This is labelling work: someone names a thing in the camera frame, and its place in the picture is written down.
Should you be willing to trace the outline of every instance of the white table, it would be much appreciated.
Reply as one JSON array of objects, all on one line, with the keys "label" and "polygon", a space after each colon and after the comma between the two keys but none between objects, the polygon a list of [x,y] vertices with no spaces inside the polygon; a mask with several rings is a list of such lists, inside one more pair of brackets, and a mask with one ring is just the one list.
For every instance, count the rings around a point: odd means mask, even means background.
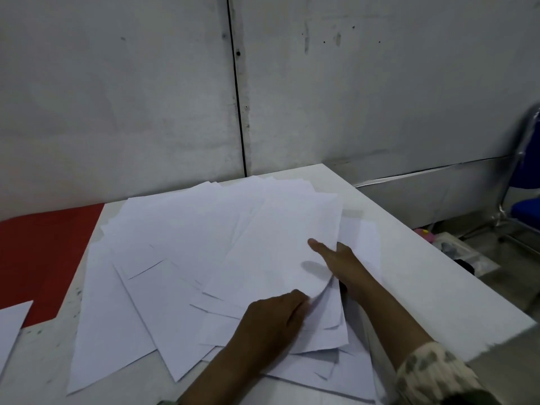
[{"label": "white table", "polygon": [[[324,165],[270,173],[277,179],[303,178],[319,192],[339,193],[346,213],[379,225],[384,286],[435,338],[464,360],[519,334],[535,322],[470,275],[440,251],[369,200]],[[123,202],[106,204],[90,242],[101,236],[99,226],[114,217]],[[2,404],[130,404],[153,405],[176,399],[204,369],[199,363],[174,383],[157,352],[65,396],[80,311],[86,253],[57,318],[25,328],[0,381]],[[367,326],[374,365],[392,377],[388,358]],[[377,393],[384,396],[382,386]],[[262,379],[243,404],[347,404],[356,401],[270,378]]]}]

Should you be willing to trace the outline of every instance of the pink object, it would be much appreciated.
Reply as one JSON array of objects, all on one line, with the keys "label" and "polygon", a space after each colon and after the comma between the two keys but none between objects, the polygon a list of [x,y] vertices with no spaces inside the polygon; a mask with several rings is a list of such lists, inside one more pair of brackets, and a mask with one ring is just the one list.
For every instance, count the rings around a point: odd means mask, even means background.
[{"label": "pink object", "polygon": [[429,243],[433,243],[435,241],[435,235],[429,230],[415,229],[414,232]]}]

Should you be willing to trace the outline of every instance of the red mat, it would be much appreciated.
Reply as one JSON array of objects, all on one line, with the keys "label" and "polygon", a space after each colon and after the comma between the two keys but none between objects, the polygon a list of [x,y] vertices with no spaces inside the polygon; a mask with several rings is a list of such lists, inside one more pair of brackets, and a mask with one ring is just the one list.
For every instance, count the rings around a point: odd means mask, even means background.
[{"label": "red mat", "polygon": [[0,222],[0,309],[33,300],[23,327],[55,318],[103,206]]}]

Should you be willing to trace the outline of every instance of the patterned sleeve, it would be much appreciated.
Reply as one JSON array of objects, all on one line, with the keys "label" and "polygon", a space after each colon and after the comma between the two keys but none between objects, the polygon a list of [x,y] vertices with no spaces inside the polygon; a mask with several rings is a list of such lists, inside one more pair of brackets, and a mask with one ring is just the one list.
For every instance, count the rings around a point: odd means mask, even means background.
[{"label": "patterned sleeve", "polygon": [[438,342],[417,348],[396,376],[398,392],[412,405],[435,405],[456,395],[484,391],[473,370]]}]

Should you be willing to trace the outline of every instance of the blue chair seat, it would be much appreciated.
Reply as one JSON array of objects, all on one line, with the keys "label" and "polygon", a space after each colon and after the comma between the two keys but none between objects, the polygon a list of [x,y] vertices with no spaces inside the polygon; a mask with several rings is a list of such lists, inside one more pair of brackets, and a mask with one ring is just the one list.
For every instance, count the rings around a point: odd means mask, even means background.
[{"label": "blue chair seat", "polygon": [[540,230],[540,197],[517,202],[512,206],[512,217]]}]

